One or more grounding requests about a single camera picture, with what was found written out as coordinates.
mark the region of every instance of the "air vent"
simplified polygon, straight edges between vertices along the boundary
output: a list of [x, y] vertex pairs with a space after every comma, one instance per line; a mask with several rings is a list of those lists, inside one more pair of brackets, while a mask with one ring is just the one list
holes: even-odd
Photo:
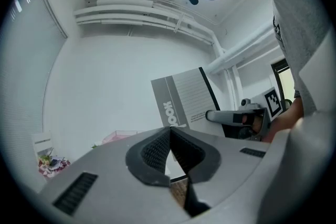
[[54, 206], [72, 215], [97, 179], [97, 175], [82, 173], [54, 202]]
[[263, 158], [264, 155], [266, 154], [266, 152], [264, 151], [253, 150], [252, 148], [247, 148], [247, 147], [242, 148], [240, 152], [248, 154], [248, 155], [256, 156], [259, 158]]

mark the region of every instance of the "gray t-shirt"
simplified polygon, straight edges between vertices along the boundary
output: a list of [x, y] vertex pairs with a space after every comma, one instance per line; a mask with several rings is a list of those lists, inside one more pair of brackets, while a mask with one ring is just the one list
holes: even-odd
[[299, 71], [319, 47], [331, 22], [320, 0], [273, 0], [273, 6], [275, 34], [291, 69], [295, 91], [300, 92], [304, 114], [307, 116], [316, 107], [299, 77]]

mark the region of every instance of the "wooden floor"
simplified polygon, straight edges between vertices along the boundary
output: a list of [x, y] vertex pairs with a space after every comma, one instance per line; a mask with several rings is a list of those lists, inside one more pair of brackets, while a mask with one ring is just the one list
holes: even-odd
[[188, 178], [171, 183], [170, 190], [173, 197], [181, 207], [184, 207], [184, 201], [187, 192]]

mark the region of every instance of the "gray plastic surface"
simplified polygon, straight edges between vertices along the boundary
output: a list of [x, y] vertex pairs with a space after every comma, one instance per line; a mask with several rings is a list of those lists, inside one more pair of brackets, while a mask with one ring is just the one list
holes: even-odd
[[187, 134], [215, 147], [221, 154], [222, 163], [207, 182], [193, 184], [199, 201], [214, 207], [229, 197], [257, 168], [262, 158], [240, 152], [244, 147], [266, 152], [269, 143], [238, 140], [215, 135], [204, 135], [192, 130], [180, 129]]
[[169, 188], [147, 186], [125, 164], [128, 149], [161, 129], [101, 145], [71, 164], [41, 191], [50, 203], [81, 174], [98, 178], [73, 217], [81, 223], [179, 223], [190, 216], [177, 204]]
[[299, 120], [291, 130], [279, 171], [261, 204], [260, 223], [281, 220], [309, 196], [334, 152], [335, 119], [335, 114], [320, 112]]

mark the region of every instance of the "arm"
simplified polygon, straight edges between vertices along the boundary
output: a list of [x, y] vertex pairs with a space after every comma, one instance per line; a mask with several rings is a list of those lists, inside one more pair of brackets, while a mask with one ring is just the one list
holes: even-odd
[[278, 131], [293, 128], [301, 117], [303, 117], [302, 99], [295, 98], [289, 109], [272, 121], [269, 132], [263, 142], [272, 142]]

